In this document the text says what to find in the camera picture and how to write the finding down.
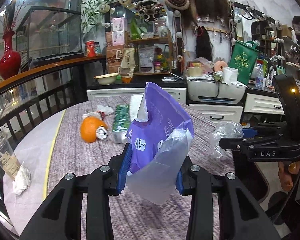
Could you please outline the right hand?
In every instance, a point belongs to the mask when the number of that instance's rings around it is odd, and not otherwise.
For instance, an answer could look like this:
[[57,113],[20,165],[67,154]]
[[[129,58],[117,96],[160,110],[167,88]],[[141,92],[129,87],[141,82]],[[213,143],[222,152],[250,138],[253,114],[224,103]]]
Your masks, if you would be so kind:
[[297,175],[300,169],[300,161],[296,163],[291,163],[287,169],[285,169],[285,165],[283,162],[278,162],[278,176],[281,183],[281,187],[284,191],[289,192],[294,183],[292,181],[292,175]]

